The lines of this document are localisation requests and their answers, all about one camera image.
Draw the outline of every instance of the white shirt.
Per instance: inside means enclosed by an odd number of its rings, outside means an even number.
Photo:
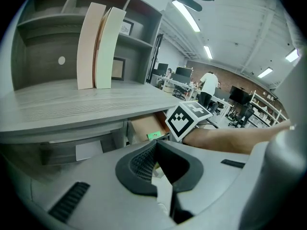
[[[206,92],[213,96],[215,93],[215,88],[217,88],[217,77],[214,74],[206,73],[201,78],[201,82],[204,82],[201,92]]]

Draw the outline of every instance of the man in white shirt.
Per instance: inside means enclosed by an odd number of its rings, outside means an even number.
[[[215,76],[215,74],[211,71],[203,75],[201,78],[200,83],[196,87],[196,89],[203,84],[203,87],[201,89],[201,95],[198,100],[198,103],[201,104],[204,108],[207,108],[212,96],[214,95],[215,88],[218,86],[218,79]]]

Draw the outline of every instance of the white circle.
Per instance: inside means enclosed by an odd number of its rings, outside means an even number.
[[[58,59],[58,62],[60,65],[63,65],[65,63],[65,57],[64,56],[61,56],[59,59]]]

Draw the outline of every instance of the black pants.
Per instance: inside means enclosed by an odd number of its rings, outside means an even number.
[[[212,95],[201,92],[200,98],[198,100],[199,104],[201,104],[204,108],[208,108]]]

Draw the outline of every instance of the brick wall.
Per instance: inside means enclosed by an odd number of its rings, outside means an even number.
[[[252,93],[256,90],[256,93],[259,94],[260,96],[263,96],[263,92],[267,91],[260,87],[259,85],[255,84],[254,82],[247,80],[246,78],[243,78],[237,74],[234,74],[230,71],[214,67],[208,64],[204,63],[199,63],[195,61],[188,61],[187,62],[187,67],[188,68],[193,68],[193,73],[192,73],[192,78],[193,81],[199,82],[201,77],[207,73],[208,71],[212,71],[218,78],[219,82],[221,82],[221,89],[230,92],[231,87],[235,86],[237,88],[244,88],[244,91],[247,93]],[[272,102],[272,105],[278,109],[282,110],[282,114],[288,118],[288,115],[286,111],[284,110],[283,105],[278,101]]]

